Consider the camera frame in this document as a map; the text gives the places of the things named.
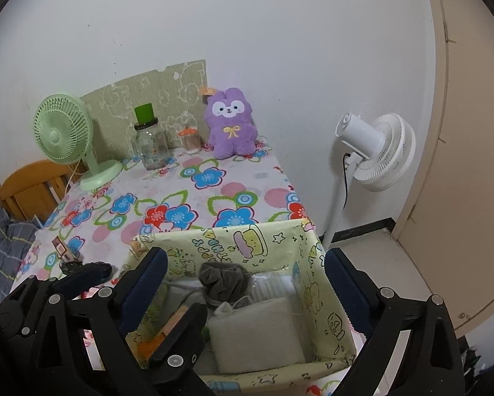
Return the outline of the purple plush bunny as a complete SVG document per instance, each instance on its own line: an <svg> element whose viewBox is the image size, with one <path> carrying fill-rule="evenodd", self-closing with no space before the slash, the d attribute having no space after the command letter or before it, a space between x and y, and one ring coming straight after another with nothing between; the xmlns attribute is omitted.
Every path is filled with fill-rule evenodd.
<svg viewBox="0 0 494 396"><path fill-rule="evenodd" d="M258 131L252 119L252 106L239 88L218 91L208 98L204 113L209 128L208 145L215 159L247 156L256 151Z"/></svg>

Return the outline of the green patterned cardboard sheet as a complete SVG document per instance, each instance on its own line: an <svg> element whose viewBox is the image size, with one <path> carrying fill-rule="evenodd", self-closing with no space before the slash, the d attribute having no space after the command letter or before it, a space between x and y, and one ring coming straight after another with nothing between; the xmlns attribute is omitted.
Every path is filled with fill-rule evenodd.
<svg viewBox="0 0 494 396"><path fill-rule="evenodd" d="M167 145L182 146L177 133L188 126L208 140L204 121L206 105L200 90L207 86L205 60L170 65L99 88L81 99L94 123L93 149L99 161L124 160L132 154L131 140L137 123L134 109L151 104L164 131Z"/></svg>

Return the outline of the white standing fan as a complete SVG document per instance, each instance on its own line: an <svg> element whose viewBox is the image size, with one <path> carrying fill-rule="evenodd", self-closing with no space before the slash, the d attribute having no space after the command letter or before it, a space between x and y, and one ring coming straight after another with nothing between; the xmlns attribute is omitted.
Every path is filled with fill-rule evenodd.
<svg viewBox="0 0 494 396"><path fill-rule="evenodd" d="M371 192L382 192L405 175L413 162L416 137L412 126L398 114L385 114L373 122L347 113L335 128L335 137L351 149L341 157L342 182L334 190L332 215L323 234L330 248L341 221L353 181Z"/></svg>

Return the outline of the wooden chair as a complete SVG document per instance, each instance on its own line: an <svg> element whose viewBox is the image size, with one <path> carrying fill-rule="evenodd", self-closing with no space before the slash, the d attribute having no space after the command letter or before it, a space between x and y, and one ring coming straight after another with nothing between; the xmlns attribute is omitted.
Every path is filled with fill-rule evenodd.
<svg viewBox="0 0 494 396"><path fill-rule="evenodd" d="M62 202L67 183L77 182L85 166L41 160L19 168L0 182L0 207L18 221L37 217L45 223Z"/></svg>

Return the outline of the grey velvet scrunchie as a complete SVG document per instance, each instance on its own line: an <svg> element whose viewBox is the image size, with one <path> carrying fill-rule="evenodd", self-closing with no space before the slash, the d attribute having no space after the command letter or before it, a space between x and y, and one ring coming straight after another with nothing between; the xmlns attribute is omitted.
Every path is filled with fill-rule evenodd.
<svg viewBox="0 0 494 396"><path fill-rule="evenodd" d="M208 306L216 309L224 302L233 304L246 295L252 275L241 265L212 261L200 267L198 279Z"/></svg>

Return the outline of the white towel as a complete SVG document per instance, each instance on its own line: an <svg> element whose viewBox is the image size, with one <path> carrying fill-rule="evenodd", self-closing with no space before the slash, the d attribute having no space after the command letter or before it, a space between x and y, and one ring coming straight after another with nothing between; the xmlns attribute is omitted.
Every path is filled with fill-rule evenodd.
<svg viewBox="0 0 494 396"><path fill-rule="evenodd" d="M208 319L221 374L244 374L306 361L290 302L269 299L239 309L226 305Z"/></svg>

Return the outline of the green cup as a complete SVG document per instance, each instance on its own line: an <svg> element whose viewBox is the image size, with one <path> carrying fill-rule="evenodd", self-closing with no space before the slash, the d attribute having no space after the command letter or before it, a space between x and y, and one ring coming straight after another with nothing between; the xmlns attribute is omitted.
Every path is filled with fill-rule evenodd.
<svg viewBox="0 0 494 396"><path fill-rule="evenodd" d="M147 124L155 121L155 113L152 103L136 106L134 108L136 120L138 125Z"/></svg>

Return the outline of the beige door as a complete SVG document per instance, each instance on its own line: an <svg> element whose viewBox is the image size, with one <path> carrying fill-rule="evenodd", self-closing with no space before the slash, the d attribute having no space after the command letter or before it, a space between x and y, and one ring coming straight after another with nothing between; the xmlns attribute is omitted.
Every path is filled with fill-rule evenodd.
<svg viewBox="0 0 494 396"><path fill-rule="evenodd" d="M465 335L494 314L494 17L482 0L430 2L432 115L393 236Z"/></svg>

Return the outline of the floral tablecloth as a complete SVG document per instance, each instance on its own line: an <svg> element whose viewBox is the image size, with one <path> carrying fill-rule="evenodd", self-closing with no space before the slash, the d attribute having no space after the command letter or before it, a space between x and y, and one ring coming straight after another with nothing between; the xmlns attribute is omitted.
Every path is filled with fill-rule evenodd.
<svg viewBox="0 0 494 396"><path fill-rule="evenodd" d="M139 158L123 162L118 176L85 192L65 194L22 260L16 281L61 277L53 239L84 262L107 262L115 275L126 270L130 244L138 235L300 219L306 211L273 155L258 140L246 157L214 159L208 150L173 152L166 165L147 170Z"/></svg>

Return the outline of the yellow-green fabric storage box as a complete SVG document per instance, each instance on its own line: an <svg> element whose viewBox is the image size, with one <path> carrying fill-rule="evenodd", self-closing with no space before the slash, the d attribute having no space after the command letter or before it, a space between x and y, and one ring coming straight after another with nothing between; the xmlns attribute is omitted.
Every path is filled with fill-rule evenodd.
<svg viewBox="0 0 494 396"><path fill-rule="evenodd" d="M307 220L139 235L123 265L135 269L153 247L167 255L168 281L187 281L205 263L238 264L253 276L278 276L291 289L306 361L253 372L203 375L215 391L276 391L316 382L351 367L356 357L348 319L325 274L325 251Z"/></svg>

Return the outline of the small colourful carton box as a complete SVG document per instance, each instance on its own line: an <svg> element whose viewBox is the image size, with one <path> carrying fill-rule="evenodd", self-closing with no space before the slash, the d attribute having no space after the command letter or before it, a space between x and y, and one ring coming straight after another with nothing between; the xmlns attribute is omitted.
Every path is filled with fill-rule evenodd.
<svg viewBox="0 0 494 396"><path fill-rule="evenodd" d="M62 262L68 263L74 260L73 254L71 253L67 245L60 239L59 236L53 238L52 244L56 251L57 256Z"/></svg>

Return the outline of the blue plaid blanket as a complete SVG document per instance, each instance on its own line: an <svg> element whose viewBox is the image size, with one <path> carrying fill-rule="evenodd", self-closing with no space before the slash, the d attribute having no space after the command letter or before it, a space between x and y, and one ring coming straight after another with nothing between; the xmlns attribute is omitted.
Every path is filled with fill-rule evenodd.
<svg viewBox="0 0 494 396"><path fill-rule="evenodd" d="M33 222L11 219L0 208L0 303L8 296L13 284L27 275L37 262L38 229Z"/></svg>

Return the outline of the small toothpick jar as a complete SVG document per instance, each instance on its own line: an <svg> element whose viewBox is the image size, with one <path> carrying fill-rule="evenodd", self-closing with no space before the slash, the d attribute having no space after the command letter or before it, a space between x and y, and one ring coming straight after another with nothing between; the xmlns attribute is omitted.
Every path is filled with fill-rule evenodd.
<svg viewBox="0 0 494 396"><path fill-rule="evenodd" d="M196 128L185 126L177 132L182 147L188 154L198 153L201 149L199 131Z"/></svg>

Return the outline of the green desk fan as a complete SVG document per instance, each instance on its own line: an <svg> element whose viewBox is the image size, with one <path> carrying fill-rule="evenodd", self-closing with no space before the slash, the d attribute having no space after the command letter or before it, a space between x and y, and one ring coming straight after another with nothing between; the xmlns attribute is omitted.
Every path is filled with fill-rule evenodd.
<svg viewBox="0 0 494 396"><path fill-rule="evenodd" d="M80 180L81 189L92 191L114 180L122 171L120 161L99 163L93 152L94 124L81 99L53 94L37 108L33 120L37 146L47 158L59 165L83 161L87 172Z"/></svg>

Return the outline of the glass mason jar mug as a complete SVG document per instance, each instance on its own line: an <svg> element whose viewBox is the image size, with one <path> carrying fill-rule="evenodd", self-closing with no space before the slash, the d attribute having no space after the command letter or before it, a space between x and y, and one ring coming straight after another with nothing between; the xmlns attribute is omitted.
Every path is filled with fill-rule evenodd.
<svg viewBox="0 0 494 396"><path fill-rule="evenodd" d="M133 148L144 167L152 171L166 166L170 154L159 119L136 124L134 130Z"/></svg>

